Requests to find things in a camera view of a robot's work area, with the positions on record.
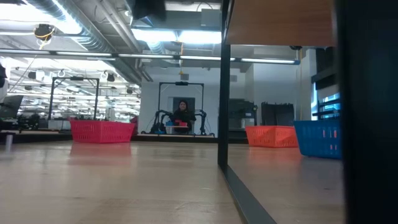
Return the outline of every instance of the wooden floor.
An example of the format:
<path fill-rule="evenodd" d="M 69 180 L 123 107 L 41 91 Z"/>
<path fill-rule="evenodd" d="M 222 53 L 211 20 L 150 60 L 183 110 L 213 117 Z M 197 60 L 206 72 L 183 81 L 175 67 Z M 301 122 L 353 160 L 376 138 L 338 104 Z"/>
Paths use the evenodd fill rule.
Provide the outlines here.
<path fill-rule="evenodd" d="M 0 223 L 241 223 L 216 155 L 216 144 L 15 144 L 0 152 Z"/>
<path fill-rule="evenodd" d="M 278 224 L 344 223 L 341 161 L 237 144 L 229 165 Z"/>
<path fill-rule="evenodd" d="M 216 148 L 15 144 L 0 152 L 0 223 L 241 223 Z M 343 223 L 340 161 L 237 144 L 229 164 L 278 224 Z"/>

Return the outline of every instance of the black jacket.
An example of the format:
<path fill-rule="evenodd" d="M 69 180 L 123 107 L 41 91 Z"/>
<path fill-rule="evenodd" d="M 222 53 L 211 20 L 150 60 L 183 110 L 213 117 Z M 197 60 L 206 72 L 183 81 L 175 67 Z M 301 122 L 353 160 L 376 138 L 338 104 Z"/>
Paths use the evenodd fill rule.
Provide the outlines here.
<path fill-rule="evenodd" d="M 191 121 L 196 121 L 197 119 L 195 117 L 195 114 L 193 114 L 191 111 L 188 111 L 188 110 L 184 110 L 184 111 L 176 110 L 174 112 L 174 114 L 173 114 L 172 121 L 175 121 L 175 120 L 180 120 L 182 122 L 187 123 L 188 130 L 186 128 L 175 128 L 174 131 L 176 131 L 178 133 L 187 133 L 187 132 L 192 130 Z"/>

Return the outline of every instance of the air vent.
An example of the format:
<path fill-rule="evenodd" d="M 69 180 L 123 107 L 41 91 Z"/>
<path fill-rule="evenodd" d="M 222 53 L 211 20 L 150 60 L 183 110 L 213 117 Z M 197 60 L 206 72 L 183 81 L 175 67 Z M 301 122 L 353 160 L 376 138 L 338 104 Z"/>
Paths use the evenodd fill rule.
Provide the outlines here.
<path fill-rule="evenodd" d="M 189 80 L 189 74 L 182 74 L 181 75 L 181 80 L 188 81 Z"/>
<path fill-rule="evenodd" d="M 238 76 L 237 75 L 231 75 L 230 82 L 237 82 L 237 81 L 238 81 Z"/>

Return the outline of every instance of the red object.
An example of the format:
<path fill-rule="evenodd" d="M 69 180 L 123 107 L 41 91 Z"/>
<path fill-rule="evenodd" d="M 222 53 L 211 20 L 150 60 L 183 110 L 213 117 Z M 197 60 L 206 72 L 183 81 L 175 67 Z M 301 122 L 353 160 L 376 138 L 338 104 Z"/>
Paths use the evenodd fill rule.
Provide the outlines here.
<path fill-rule="evenodd" d="M 249 145 L 261 147 L 298 147 L 294 127 L 246 126 Z"/>
<path fill-rule="evenodd" d="M 136 124 L 112 121 L 70 121 L 73 140 L 88 143 L 129 142 Z"/>

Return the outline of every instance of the woman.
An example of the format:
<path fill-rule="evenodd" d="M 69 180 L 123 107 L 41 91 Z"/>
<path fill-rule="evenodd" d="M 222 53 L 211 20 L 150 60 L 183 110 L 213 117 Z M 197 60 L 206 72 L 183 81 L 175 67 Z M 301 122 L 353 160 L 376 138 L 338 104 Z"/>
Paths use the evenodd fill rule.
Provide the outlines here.
<path fill-rule="evenodd" d="M 173 114 L 173 121 L 180 120 L 188 125 L 188 128 L 175 128 L 174 131 L 177 133 L 189 133 L 192 130 L 191 121 L 196 121 L 196 117 L 188 109 L 188 103 L 185 100 L 181 100 L 178 104 L 178 109 Z"/>

